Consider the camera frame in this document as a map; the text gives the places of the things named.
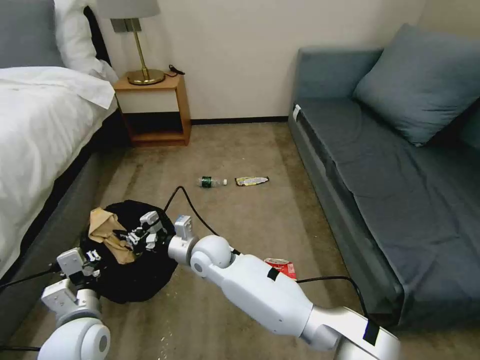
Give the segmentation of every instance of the table lamp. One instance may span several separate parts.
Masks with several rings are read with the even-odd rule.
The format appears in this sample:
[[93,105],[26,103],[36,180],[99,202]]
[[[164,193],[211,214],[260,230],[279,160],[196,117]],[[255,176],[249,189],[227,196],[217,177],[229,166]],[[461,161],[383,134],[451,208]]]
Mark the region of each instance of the table lamp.
[[149,69],[145,65],[139,35],[133,19],[148,18],[160,14],[157,0],[97,0],[98,14],[108,19],[127,19],[135,36],[136,47],[141,61],[141,70],[127,73],[128,82],[133,85],[152,85],[165,79],[165,73]]

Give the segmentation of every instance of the brown paper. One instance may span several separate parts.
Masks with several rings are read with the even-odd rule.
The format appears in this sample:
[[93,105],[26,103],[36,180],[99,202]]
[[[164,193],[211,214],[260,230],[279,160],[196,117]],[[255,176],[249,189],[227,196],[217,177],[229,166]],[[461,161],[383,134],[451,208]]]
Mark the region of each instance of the brown paper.
[[128,248],[126,241],[120,240],[114,230],[126,230],[118,221],[118,216],[101,207],[90,211],[88,237],[97,243],[104,243],[119,264],[135,261],[135,254]]

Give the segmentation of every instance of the brass lamp base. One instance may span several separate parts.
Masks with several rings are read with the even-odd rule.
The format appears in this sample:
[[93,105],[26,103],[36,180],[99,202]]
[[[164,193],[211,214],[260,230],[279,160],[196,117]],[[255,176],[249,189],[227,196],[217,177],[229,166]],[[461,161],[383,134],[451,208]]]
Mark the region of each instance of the brass lamp base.
[[160,70],[145,69],[127,73],[128,82],[132,85],[153,85],[165,80],[165,73]]

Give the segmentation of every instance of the gray sofa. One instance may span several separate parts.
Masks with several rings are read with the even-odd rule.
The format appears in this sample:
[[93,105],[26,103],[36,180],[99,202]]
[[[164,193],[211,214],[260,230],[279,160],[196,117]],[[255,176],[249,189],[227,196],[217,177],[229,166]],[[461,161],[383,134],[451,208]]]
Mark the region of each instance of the gray sofa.
[[451,135],[462,121],[415,147],[353,100],[381,53],[300,49],[293,139],[374,319],[409,329],[478,322],[480,152]]

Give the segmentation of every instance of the nightstand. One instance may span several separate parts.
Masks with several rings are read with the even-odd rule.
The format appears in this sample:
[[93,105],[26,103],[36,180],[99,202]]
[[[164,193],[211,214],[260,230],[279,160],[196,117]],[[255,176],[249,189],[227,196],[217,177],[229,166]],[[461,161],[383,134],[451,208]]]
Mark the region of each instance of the nightstand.
[[[189,144],[192,125],[185,80],[182,75],[167,76],[164,81],[153,85],[132,85],[124,75],[113,88],[133,146],[187,146]],[[159,126],[168,125],[166,122],[172,121],[172,115],[177,117],[178,128],[158,130]],[[143,125],[145,122],[152,125],[154,130],[139,131],[137,123],[140,123],[140,120]]]

